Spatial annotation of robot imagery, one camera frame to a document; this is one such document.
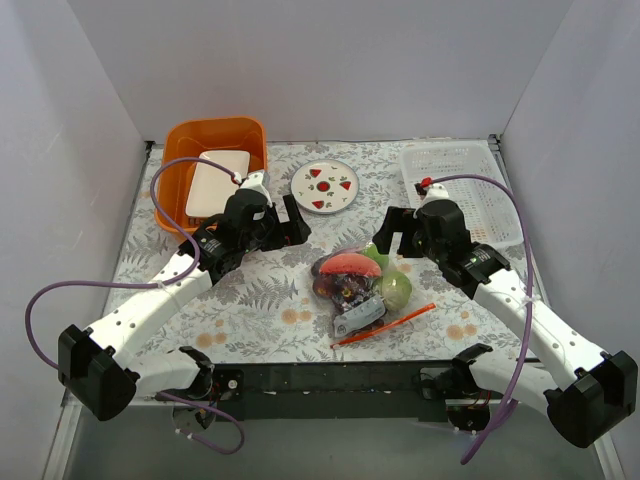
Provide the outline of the round watermelon pattern plate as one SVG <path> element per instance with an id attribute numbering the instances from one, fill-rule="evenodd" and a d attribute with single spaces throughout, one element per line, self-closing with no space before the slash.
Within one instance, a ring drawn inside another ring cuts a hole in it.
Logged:
<path id="1" fill-rule="evenodd" d="M 301 166 L 290 182 L 298 205 L 312 213 L 329 215 L 348 208 L 359 192 L 359 178 L 347 164 L 316 160 Z"/>

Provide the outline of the fake red grape bunch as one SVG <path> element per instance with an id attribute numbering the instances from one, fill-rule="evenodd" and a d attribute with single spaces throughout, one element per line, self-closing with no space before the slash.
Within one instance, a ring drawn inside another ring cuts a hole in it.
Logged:
<path id="1" fill-rule="evenodd" d="M 376 277 L 322 275 L 313 281 L 314 293 L 331 301 L 339 314 L 351 310 L 374 296 Z"/>

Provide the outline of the clear orange zip top bag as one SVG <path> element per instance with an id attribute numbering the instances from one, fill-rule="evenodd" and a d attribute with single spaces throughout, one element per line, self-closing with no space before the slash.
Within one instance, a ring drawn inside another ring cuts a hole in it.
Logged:
<path id="1" fill-rule="evenodd" d="M 310 274 L 314 294 L 334 308 L 333 349 L 380 335 L 436 308 L 421 303 L 408 310 L 415 297 L 411 280 L 371 242 L 321 257 Z"/>

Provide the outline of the orange plastic tub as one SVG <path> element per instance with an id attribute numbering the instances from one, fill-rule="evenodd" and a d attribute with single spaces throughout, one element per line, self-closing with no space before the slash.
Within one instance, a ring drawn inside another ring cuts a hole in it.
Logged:
<path id="1" fill-rule="evenodd" d="M 240 150 L 250 154 L 248 173 L 267 168 L 266 133 L 261 122 L 244 116 L 189 120 L 175 126 L 167 135 L 163 164 L 183 158 L 169 167 L 156 182 L 156 199 L 163 213 L 156 223 L 178 242 L 185 237 L 175 227 L 194 232 L 202 220 L 185 213 L 192 177 L 200 154 L 209 150 Z"/>

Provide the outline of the fake green lime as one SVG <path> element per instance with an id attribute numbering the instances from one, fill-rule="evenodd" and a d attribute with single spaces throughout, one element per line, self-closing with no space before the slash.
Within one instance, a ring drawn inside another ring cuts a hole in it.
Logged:
<path id="1" fill-rule="evenodd" d="M 387 254 L 380 253 L 377 246 L 373 243 L 368 243 L 361 250 L 361 254 L 375 261 L 381 270 L 386 270 L 389 266 L 389 256 Z"/>

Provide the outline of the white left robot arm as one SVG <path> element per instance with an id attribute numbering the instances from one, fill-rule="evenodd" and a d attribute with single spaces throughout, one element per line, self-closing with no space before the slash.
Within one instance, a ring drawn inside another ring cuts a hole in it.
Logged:
<path id="1" fill-rule="evenodd" d="M 100 421 L 114 418 L 135 397 L 163 391 L 206 399 L 214 365 L 190 346 L 138 357 L 139 349 L 195 297 L 236 270 L 245 255 L 306 242 L 311 229 L 293 195 L 281 221 L 269 197 L 241 188 L 223 213 L 205 220 L 145 288 L 85 329 L 69 326 L 58 340 L 61 383 Z"/>

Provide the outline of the fake watermelon slice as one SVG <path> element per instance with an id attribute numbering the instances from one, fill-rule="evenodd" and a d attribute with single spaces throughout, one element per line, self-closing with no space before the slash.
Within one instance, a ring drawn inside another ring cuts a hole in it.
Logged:
<path id="1" fill-rule="evenodd" d="M 379 277 L 382 269 L 378 263 L 359 253 L 343 253 L 332 256 L 319 268 L 322 275 L 359 275 Z"/>

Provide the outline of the white plastic mesh basket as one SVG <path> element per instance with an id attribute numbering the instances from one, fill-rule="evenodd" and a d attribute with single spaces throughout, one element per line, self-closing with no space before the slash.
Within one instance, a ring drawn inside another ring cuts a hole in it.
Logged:
<path id="1" fill-rule="evenodd" d="M 416 143 L 400 151 L 398 164 L 412 208 L 417 208 L 421 202 L 415 184 L 426 177 L 481 175 L 505 182 L 485 140 Z M 516 210 L 502 190 L 487 182 L 467 178 L 449 181 L 445 188 L 462 210 L 474 241 L 496 249 L 522 243 Z"/>

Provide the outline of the fake green cabbage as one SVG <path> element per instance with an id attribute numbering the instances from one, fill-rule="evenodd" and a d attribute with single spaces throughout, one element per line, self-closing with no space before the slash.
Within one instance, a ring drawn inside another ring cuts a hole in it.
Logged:
<path id="1" fill-rule="evenodd" d="M 373 287 L 389 311 L 399 311 L 405 308 L 413 291 L 409 278 L 397 270 L 384 273 L 374 282 Z"/>

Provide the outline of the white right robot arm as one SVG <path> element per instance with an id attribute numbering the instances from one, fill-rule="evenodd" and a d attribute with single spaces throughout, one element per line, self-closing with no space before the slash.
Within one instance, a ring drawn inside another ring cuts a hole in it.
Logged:
<path id="1" fill-rule="evenodd" d="M 544 365 L 523 368 L 513 398 L 545 414 L 569 443 L 586 448 L 636 407 L 638 365 L 582 337 L 544 302 L 525 292 L 510 263 L 493 247 L 472 240 L 458 205 L 446 199 L 419 209 L 391 207 L 373 242 L 389 251 L 432 260 L 444 279 L 502 321 Z"/>

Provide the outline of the white rectangular plate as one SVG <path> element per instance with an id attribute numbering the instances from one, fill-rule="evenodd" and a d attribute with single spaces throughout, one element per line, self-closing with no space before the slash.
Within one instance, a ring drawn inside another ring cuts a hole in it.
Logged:
<path id="1" fill-rule="evenodd" d="M 200 154 L 205 159 L 247 176 L 250 154 L 240 150 L 209 150 Z M 189 218 L 204 219 L 224 211 L 228 198 L 238 189 L 231 177 L 208 164 L 197 163 L 185 206 Z"/>

